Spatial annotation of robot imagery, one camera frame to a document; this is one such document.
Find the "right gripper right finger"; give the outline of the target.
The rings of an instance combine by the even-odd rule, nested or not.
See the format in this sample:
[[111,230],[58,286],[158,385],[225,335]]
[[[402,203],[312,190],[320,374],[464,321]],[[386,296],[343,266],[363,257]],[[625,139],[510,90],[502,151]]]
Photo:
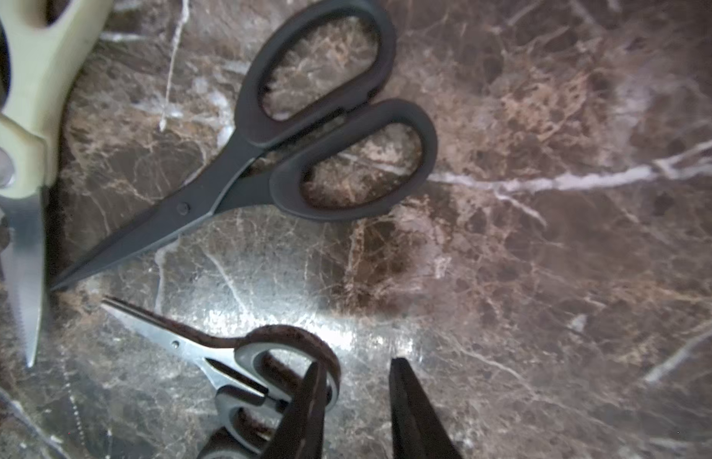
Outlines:
[[393,456],[461,458],[407,359],[391,360],[388,381]]

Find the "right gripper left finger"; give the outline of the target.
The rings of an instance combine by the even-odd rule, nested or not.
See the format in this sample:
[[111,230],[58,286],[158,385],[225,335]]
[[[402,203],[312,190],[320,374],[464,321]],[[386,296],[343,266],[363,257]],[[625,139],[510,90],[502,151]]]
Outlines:
[[261,459],[323,457],[323,428],[327,405],[327,372],[321,363],[312,363],[274,437]]

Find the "small grey handled scissors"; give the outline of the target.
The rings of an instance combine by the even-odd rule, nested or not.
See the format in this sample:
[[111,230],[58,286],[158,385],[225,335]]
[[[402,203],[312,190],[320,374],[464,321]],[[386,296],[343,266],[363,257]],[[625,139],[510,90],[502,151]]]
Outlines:
[[243,337],[220,338],[114,298],[105,298],[101,308],[126,328],[197,366],[212,384],[222,428],[212,434],[200,458],[256,458],[268,446],[275,430],[258,424],[252,415],[280,421],[303,380],[273,355],[275,351],[321,363],[325,408],[332,409],[338,401],[342,378],[338,358],[323,340],[300,327],[265,325]]

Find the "all black scissors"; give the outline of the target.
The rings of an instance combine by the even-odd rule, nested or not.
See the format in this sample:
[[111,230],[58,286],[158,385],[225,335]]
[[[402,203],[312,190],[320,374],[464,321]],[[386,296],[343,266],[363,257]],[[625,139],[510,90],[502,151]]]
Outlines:
[[[264,110],[264,89],[289,49],[311,30],[355,16],[376,34],[370,67],[286,120]],[[428,114],[403,99],[371,99],[386,85],[396,59],[397,36],[377,1],[320,1],[291,16],[263,45],[246,74],[235,107],[235,132],[215,159],[190,183],[107,236],[55,277],[57,291],[156,250],[220,213],[274,205],[318,222],[350,221],[389,212],[426,182],[436,164],[438,137]],[[412,128],[421,160],[396,189],[365,204],[322,208],[310,204],[300,184],[315,166],[389,124]]]

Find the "cream kitchen scissors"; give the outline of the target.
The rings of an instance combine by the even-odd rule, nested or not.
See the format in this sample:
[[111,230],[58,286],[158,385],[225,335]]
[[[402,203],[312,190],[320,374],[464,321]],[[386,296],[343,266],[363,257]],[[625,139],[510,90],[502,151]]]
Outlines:
[[59,172],[66,100],[113,7],[70,1],[48,22],[44,1],[0,1],[1,269],[28,366],[46,302],[46,201]]

